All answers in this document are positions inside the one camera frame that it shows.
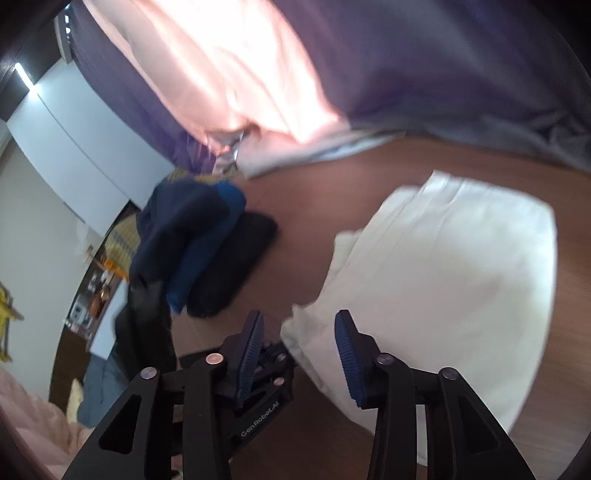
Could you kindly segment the pink sheer curtain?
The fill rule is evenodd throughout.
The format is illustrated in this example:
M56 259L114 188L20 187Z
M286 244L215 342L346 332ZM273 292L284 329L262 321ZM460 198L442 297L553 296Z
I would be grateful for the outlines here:
M103 33L174 119L219 154L245 134L246 177L353 137L308 52L270 1L88 1Z

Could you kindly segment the black folded garment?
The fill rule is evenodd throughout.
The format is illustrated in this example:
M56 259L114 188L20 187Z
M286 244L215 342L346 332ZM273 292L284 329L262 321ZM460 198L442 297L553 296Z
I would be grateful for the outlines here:
M242 213L218 250L193 283L186 312L193 318L211 318L235 299L250 274L276 238L277 224L263 213Z

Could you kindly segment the grey purple curtain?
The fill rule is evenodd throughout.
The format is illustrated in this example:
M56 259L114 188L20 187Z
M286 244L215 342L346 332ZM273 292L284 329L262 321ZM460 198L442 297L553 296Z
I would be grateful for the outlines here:
M235 163L245 134L216 154L182 127L85 4L69 14L76 64L102 100L174 164ZM351 140L429 136L590 167L590 74L530 1L270 1L300 38Z

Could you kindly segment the cream pants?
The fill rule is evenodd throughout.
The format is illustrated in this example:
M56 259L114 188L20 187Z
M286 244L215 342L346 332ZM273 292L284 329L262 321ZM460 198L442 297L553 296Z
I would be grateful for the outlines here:
M294 307L280 337L351 421L375 411L349 395L335 314L408 366L457 369L511 430L550 330L557 270L552 207L528 194L436 172L396 189L361 230L335 236L318 299Z

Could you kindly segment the navy blue folded garment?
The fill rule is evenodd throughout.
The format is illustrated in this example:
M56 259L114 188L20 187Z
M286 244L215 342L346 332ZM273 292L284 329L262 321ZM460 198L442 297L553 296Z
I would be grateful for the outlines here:
M130 281L161 282L169 307L181 312L245 206L245 194L229 181L163 180L136 217L140 243Z

